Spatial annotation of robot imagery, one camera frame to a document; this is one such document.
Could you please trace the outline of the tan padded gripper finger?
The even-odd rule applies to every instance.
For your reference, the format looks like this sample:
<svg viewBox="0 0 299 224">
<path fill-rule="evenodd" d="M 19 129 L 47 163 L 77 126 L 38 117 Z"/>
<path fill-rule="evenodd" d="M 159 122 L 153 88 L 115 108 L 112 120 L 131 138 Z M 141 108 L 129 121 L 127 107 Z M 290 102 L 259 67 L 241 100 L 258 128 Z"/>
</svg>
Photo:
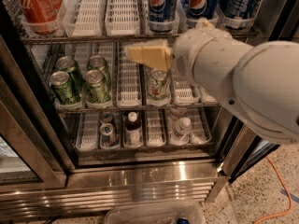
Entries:
<svg viewBox="0 0 299 224">
<path fill-rule="evenodd" d="M 202 28 L 214 28 L 214 25 L 206 18 L 200 18 L 196 25 L 196 29 L 202 29 Z"/>
<path fill-rule="evenodd" d="M 159 71 L 171 68 L 172 49 L 166 39 L 154 39 L 124 47 L 126 57 L 134 63 L 146 65 Z"/>
</svg>

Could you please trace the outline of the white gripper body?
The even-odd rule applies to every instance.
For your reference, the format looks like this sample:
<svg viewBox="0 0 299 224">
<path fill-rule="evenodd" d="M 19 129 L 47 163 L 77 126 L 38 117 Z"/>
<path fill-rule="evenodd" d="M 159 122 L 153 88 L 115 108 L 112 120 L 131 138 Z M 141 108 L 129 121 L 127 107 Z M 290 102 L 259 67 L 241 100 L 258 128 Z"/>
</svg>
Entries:
<svg viewBox="0 0 299 224">
<path fill-rule="evenodd" d="M 193 73 L 197 56 L 205 45 L 219 37 L 232 38 L 228 32 L 215 27 L 189 29 L 180 35 L 172 49 L 172 68 L 174 71 L 191 85 L 197 86 L 198 82 Z"/>
</svg>

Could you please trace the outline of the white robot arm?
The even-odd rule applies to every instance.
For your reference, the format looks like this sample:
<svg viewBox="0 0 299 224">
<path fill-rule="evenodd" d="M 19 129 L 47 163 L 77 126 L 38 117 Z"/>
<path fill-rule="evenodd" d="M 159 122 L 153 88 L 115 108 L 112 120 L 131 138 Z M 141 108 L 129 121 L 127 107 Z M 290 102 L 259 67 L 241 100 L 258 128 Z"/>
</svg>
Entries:
<svg viewBox="0 0 299 224">
<path fill-rule="evenodd" d="M 206 19 L 181 34 L 125 47 L 126 57 L 161 71 L 174 69 L 208 90 L 261 138 L 299 142 L 299 44 L 272 41 L 256 47 L 234 39 Z"/>
</svg>

